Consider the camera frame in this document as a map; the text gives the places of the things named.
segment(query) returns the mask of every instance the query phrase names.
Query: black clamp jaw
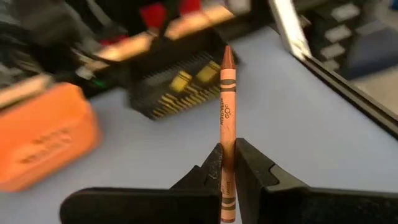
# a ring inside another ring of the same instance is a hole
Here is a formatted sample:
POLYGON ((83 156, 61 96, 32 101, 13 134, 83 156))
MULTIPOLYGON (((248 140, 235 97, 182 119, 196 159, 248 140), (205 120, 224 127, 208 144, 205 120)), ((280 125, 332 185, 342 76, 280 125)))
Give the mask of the black clamp jaw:
MULTIPOLYGON (((61 205, 63 224, 220 223, 221 146, 169 190, 93 188, 61 205)), ((318 189, 236 140, 236 186, 243 224, 398 223, 398 194, 318 189)))

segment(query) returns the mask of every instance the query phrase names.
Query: white table surface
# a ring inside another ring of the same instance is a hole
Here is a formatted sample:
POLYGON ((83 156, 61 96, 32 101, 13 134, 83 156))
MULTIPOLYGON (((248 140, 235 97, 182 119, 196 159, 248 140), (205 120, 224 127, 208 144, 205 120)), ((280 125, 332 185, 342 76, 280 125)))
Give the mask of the white table surface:
MULTIPOLYGON (((398 192, 398 143, 325 86, 262 29, 233 43, 239 68, 238 136, 311 186, 398 192)), ((171 187, 218 142, 218 101, 153 122, 124 92, 92 100, 102 145, 34 187, 0 193, 1 224, 59 223, 86 187, 171 187)), ((236 223, 241 223, 238 214, 236 223)))

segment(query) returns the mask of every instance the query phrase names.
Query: brown crayon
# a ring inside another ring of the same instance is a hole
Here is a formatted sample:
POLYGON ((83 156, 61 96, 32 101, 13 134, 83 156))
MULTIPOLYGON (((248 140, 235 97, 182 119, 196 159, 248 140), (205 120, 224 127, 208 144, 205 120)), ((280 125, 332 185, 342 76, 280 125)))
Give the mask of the brown crayon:
POLYGON ((234 152, 236 141, 236 66, 230 46, 226 46, 220 80, 220 143, 223 147, 221 170, 221 221, 235 221, 236 193, 234 152))

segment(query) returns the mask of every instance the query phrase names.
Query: crayon tip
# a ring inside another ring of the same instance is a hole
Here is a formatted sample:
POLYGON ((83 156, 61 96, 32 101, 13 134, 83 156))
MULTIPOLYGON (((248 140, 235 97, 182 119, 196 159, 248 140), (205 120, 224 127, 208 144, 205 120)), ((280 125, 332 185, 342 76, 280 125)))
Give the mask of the crayon tip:
POLYGON ((225 52, 224 52, 224 59, 223 63, 221 64, 221 69, 235 69, 235 63, 234 63, 234 55, 232 54, 232 49, 229 45, 225 47, 225 52))

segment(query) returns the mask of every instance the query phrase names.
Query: orange case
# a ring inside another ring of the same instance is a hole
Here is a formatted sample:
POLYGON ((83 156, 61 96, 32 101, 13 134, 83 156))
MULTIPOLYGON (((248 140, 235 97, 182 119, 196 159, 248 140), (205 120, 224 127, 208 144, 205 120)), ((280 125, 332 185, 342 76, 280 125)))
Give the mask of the orange case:
POLYGON ((55 85, 0 114, 0 190, 19 191, 91 151, 94 112, 81 90, 55 85))

